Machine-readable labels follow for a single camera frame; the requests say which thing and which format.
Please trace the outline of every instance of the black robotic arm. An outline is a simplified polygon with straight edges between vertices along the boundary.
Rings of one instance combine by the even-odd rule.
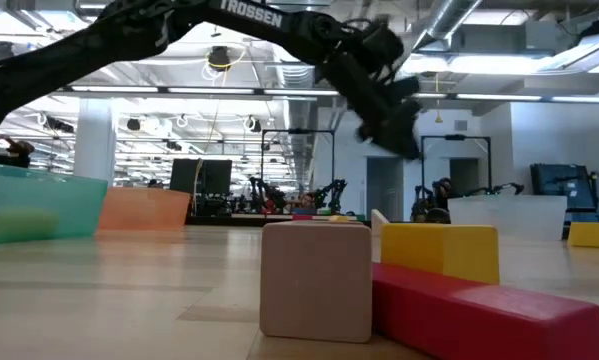
[[[363,29],[315,12],[285,13],[249,0],[116,0],[90,27],[30,53],[0,61],[0,124],[25,104],[117,61],[158,55],[208,21],[276,43],[314,65],[359,115],[362,140],[408,159],[419,151],[412,130],[416,79],[393,82],[404,52],[384,24]]]

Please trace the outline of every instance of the ceiling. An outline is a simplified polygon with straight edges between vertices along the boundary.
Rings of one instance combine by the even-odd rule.
[[[432,0],[393,0],[370,2],[351,0],[295,0],[291,5],[277,5],[286,11],[312,10],[327,12],[339,20],[357,17],[360,13],[372,18],[390,14],[390,26],[403,34],[408,24],[425,19]],[[584,0],[485,0],[465,24],[518,25],[528,16],[552,21],[564,14],[575,17],[599,11],[599,1]],[[11,11],[0,9],[0,41],[14,43],[15,54],[43,47],[83,29],[95,18],[78,16],[62,10]],[[208,66],[206,57],[213,46],[226,46],[233,62],[227,72],[217,73]],[[279,66],[281,61],[291,66]],[[301,87],[311,84],[311,68],[301,65],[279,46],[235,31],[203,23],[195,27],[168,50],[151,59],[116,63],[96,71],[73,85],[116,86],[180,86],[180,87]],[[528,82],[532,76],[483,75],[442,72],[421,77],[424,91],[462,91],[497,93],[516,84]],[[581,78],[571,77],[568,83],[555,77],[534,77],[537,88],[549,88],[555,81],[562,89],[577,93]],[[0,132],[13,137],[28,137],[37,147],[32,167],[53,172],[71,173],[74,164],[74,135],[55,132],[44,125],[44,114],[64,121],[78,129],[79,97],[46,96],[11,113]],[[263,129],[307,127],[329,129],[331,119],[317,119],[319,106],[340,106],[341,103],[317,101],[315,98],[200,98],[168,97],[115,98],[118,112],[116,183],[140,185],[157,178],[166,183],[171,161],[178,157],[226,158],[233,160],[234,192],[245,189],[249,176],[258,176],[261,160],[261,133],[247,129],[248,119],[256,119]],[[479,109],[474,101],[436,101],[430,107]],[[130,131],[130,119],[142,121],[141,131]],[[181,151],[170,150],[163,139],[182,145]],[[299,185],[309,186],[309,169],[314,138],[268,134],[271,144],[265,152],[264,178],[294,191]]]

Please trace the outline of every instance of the yellow box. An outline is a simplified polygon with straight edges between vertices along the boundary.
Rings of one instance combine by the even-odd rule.
[[[599,223],[572,223],[568,246],[599,247]]]
[[[386,224],[381,262],[499,284],[499,244],[492,226]]]

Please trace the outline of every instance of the pipe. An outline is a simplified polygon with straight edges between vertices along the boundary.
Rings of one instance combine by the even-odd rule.
[[[417,38],[413,51],[436,41],[450,41],[468,16],[481,4],[482,0],[436,0],[432,6],[428,26]]]

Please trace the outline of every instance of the translucent teal container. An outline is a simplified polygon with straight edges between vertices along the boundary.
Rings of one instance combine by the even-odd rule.
[[[0,165],[0,243],[92,236],[103,180]]]

